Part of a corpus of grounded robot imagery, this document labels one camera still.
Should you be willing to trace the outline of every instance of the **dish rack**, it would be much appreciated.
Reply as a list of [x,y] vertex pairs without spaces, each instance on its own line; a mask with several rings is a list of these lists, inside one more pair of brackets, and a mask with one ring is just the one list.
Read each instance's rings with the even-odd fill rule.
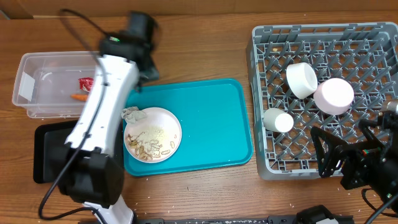
[[[360,119],[376,119],[383,101],[397,94],[396,46],[398,27],[391,22],[257,26],[246,49],[254,103],[254,140],[257,170],[266,180],[319,177],[310,129],[321,127],[348,142],[364,140],[356,128]],[[354,89],[351,108],[338,116],[325,114],[312,95],[292,94],[286,68],[307,62],[318,84],[343,78]],[[264,111],[279,108],[294,119],[288,133],[264,128]],[[382,141],[388,133],[373,130]]]

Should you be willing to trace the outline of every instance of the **carrot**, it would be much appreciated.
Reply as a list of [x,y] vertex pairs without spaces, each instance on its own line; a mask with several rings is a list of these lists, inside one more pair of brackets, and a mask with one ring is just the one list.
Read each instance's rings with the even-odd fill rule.
[[87,101],[88,95],[84,94],[72,94],[70,95],[71,98],[75,100],[80,100],[80,101]]

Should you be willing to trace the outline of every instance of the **gray cloth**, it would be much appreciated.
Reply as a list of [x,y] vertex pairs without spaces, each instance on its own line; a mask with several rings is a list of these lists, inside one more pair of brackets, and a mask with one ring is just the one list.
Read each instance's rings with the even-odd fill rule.
[[140,111],[136,106],[124,108],[122,110],[122,119],[124,119],[128,124],[135,124],[139,119],[146,117],[147,115],[145,112]]

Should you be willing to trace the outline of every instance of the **teal tray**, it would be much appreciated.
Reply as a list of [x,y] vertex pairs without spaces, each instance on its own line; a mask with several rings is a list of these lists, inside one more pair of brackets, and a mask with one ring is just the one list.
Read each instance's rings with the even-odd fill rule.
[[180,147],[159,163],[138,161],[123,146],[124,168],[133,176],[241,165],[253,154],[243,89],[234,79],[144,87],[131,92],[129,106],[167,109],[182,127]]

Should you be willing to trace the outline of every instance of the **wire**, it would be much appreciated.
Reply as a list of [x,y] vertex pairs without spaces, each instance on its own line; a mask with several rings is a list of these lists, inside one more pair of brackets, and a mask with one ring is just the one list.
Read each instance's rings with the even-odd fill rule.
[[[372,190],[372,189],[362,189],[361,194],[362,194],[362,199],[366,202],[367,205],[369,205],[369,207],[371,207],[371,209],[373,209],[374,211],[376,211],[376,207],[374,207],[366,198],[366,192],[368,190]],[[382,212],[381,215],[385,215],[387,217],[392,217],[392,218],[398,218],[398,215],[395,213],[384,213]]]
[[55,187],[58,185],[58,183],[60,182],[60,180],[62,179],[62,177],[65,175],[66,171],[69,169],[69,167],[72,165],[73,161],[76,159],[80,149],[82,149],[82,147],[84,146],[85,141],[90,138],[90,131],[91,128],[93,127],[93,123],[94,120],[96,119],[97,115],[98,115],[98,111],[100,110],[100,107],[102,105],[103,102],[103,98],[104,95],[106,93],[106,86],[108,86],[108,82],[107,82],[107,77],[106,77],[106,70],[103,66],[103,64],[98,60],[99,55],[97,55],[95,52],[92,51],[91,47],[80,37],[80,35],[76,32],[75,29],[72,28],[72,26],[69,24],[68,20],[66,17],[64,17],[64,14],[68,12],[71,14],[74,14],[82,19],[84,19],[85,21],[89,22],[91,25],[93,25],[94,27],[96,27],[99,31],[101,31],[104,35],[106,35],[106,32],[101,29],[98,25],[96,25],[93,21],[91,21],[89,18],[85,17],[84,15],[80,14],[79,12],[75,12],[73,10],[70,9],[61,9],[59,12],[60,15],[60,20],[62,22],[62,24],[65,26],[65,28],[71,33],[72,36],[74,36],[74,38],[76,38],[77,40],[80,41],[80,43],[82,44],[82,46],[84,46],[84,48],[90,52],[91,56],[93,57],[94,61],[98,64],[98,66],[101,69],[101,76],[103,78],[103,82],[101,84],[102,88],[101,88],[101,95],[99,97],[99,102],[97,104],[97,107],[95,109],[93,118],[91,119],[88,127],[87,127],[87,131],[85,132],[85,135],[83,136],[83,139],[81,140],[80,145],[75,149],[75,152],[73,153],[73,155],[71,156],[71,158],[69,158],[68,162],[66,163],[66,165],[63,167],[63,169],[61,170],[61,172],[59,173],[59,175],[57,176],[57,178],[55,179],[55,181],[53,182],[53,184],[51,185],[51,187],[49,188],[49,190],[47,191],[47,193],[44,195],[42,202],[40,203],[39,206],[39,217],[43,220],[57,220],[59,218],[63,218],[65,216],[77,213],[77,212],[81,212],[81,211],[87,211],[90,210],[92,211],[95,215],[98,216],[99,220],[101,221],[102,224],[107,224],[105,219],[103,218],[103,216],[100,214],[100,212],[98,212],[98,209],[93,208],[93,207],[83,207],[83,208],[77,208],[74,209],[72,211],[69,212],[65,212],[63,214],[54,216],[54,217],[45,217],[43,216],[43,209],[44,209],[44,205],[47,202],[47,200],[49,199],[51,193],[54,191]]
[[366,220],[365,224],[370,224],[377,218],[378,215],[380,215],[384,209],[390,207],[392,203],[394,203],[398,198],[398,194],[395,194],[388,202],[382,204],[376,211],[373,212],[373,214]]

